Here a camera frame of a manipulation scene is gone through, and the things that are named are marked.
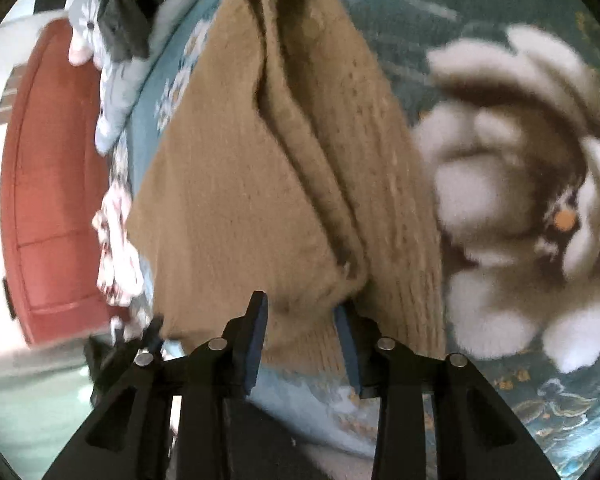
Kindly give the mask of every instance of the bed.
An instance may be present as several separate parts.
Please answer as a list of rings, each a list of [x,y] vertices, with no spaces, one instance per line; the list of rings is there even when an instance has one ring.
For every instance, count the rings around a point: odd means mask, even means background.
[[[141,189],[164,124],[177,108],[195,66],[198,53],[192,45],[213,20],[219,1],[196,0],[184,12],[139,88],[119,141],[128,155],[133,194]],[[580,0],[343,1],[412,124],[441,98],[427,83],[426,49],[460,37],[491,38],[508,23],[531,23],[554,32],[600,72],[600,27]],[[149,270],[145,279],[151,302]],[[449,336],[447,350],[455,349]],[[560,476],[578,478],[600,448],[600,358],[591,367],[561,374],[535,340],[517,355],[476,364]],[[373,456],[379,403],[360,401],[342,381],[262,367],[251,400],[315,442]],[[428,444],[433,446],[430,404],[426,421]],[[428,456],[430,475],[435,478],[434,459]]]

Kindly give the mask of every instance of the folded brown garment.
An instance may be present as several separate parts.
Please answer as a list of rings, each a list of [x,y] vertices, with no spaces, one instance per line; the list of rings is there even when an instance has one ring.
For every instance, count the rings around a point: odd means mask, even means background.
[[[223,0],[128,220],[186,347],[269,295],[264,362],[343,373],[332,309],[444,353],[432,196],[338,0]]]

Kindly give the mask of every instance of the silver screw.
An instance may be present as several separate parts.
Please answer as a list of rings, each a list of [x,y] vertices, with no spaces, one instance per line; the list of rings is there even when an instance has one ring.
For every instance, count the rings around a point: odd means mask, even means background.
[[[226,348],[227,342],[226,339],[222,339],[221,337],[216,337],[209,341],[209,348],[211,350],[220,351]]]
[[[154,356],[152,356],[148,350],[138,350],[134,362],[141,367],[145,367],[154,362]]]
[[[469,359],[467,359],[462,354],[451,354],[449,361],[451,361],[451,364],[456,368],[464,368],[469,362]]]
[[[395,348],[395,341],[390,337],[381,337],[378,339],[377,345],[381,350],[393,350]]]

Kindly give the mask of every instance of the red cushion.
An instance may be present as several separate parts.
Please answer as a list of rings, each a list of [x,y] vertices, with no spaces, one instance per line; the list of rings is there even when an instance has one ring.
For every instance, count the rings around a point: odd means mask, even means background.
[[[106,326],[115,312],[96,287],[91,218],[108,186],[94,147],[100,73],[67,59],[72,28],[42,32],[18,88],[0,179],[7,283],[27,342],[47,344]]]

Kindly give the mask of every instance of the gray garment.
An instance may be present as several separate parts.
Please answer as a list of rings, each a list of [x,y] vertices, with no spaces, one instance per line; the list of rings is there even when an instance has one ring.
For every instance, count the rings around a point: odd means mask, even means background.
[[[109,152],[120,133],[155,62],[160,57],[173,31],[197,0],[164,0],[154,18],[154,28],[148,40],[147,59],[133,57],[114,63],[109,79],[104,85],[101,106],[109,131],[96,131],[96,148],[99,153]]]
[[[100,0],[98,25],[112,62],[149,57],[149,36],[164,0]]]

